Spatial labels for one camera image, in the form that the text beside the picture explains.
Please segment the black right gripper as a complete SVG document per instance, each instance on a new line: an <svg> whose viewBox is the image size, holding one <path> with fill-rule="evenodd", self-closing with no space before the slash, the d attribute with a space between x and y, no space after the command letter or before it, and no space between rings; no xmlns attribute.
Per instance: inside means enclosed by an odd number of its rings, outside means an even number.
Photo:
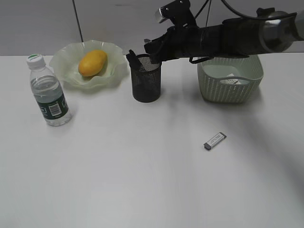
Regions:
<svg viewBox="0 0 304 228"><path fill-rule="evenodd" d="M145 39L144 50L152 63L188 58L192 64L202 62L202 29L197 26L172 26L159 38Z"/></svg>

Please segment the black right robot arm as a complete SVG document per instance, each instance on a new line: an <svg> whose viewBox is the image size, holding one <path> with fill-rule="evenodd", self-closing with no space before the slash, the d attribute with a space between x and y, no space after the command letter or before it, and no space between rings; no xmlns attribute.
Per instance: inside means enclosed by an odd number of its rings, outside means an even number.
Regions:
<svg viewBox="0 0 304 228"><path fill-rule="evenodd" d="M287 16L273 8L257 9L257 19L232 18L220 25L200 28L175 25L144 45L153 63L188 58L192 64L216 57L248 58L286 52L304 39L304 13Z"/></svg>

